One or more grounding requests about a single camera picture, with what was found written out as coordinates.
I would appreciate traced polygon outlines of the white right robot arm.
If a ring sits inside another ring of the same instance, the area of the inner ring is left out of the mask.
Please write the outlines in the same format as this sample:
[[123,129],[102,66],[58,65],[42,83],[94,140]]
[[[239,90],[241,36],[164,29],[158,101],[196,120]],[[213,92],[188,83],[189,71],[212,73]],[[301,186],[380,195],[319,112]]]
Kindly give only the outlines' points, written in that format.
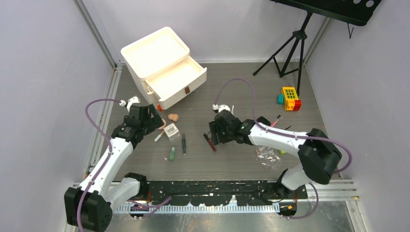
[[274,148],[297,157],[300,163],[285,169],[273,185],[274,192],[285,199],[310,182],[327,185],[342,157],[321,130],[293,132],[276,129],[262,116],[241,121],[230,111],[222,110],[209,122],[209,128],[215,145],[235,141]]

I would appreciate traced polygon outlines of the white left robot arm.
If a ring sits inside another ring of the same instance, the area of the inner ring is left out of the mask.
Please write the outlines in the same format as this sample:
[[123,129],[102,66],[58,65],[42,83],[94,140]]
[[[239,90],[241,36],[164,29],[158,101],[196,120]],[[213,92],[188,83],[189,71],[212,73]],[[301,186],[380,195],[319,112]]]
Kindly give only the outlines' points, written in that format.
[[119,184],[111,187],[119,168],[144,136],[164,125],[152,104],[128,103],[127,110],[128,115],[113,130],[108,147],[95,168],[78,187],[69,187],[64,194],[67,222],[80,231],[105,231],[115,210],[132,197],[143,200],[148,194],[146,177],[141,174],[127,174]]

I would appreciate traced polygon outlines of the dark green makeup stick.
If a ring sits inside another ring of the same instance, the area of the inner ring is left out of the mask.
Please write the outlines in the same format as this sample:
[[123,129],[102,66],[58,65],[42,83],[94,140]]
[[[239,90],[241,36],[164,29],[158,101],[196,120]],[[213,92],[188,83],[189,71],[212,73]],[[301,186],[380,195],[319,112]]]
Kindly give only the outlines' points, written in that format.
[[182,134],[182,152],[183,152],[183,155],[186,155],[186,137],[185,137],[185,134],[183,133]]

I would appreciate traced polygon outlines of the white drawer organizer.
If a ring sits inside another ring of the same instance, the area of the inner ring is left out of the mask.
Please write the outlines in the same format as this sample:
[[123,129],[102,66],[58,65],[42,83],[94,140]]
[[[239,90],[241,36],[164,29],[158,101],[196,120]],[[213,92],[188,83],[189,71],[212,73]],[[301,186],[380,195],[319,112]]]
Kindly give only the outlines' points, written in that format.
[[207,69],[170,28],[159,29],[121,49],[127,68],[145,100],[169,109],[207,80]]

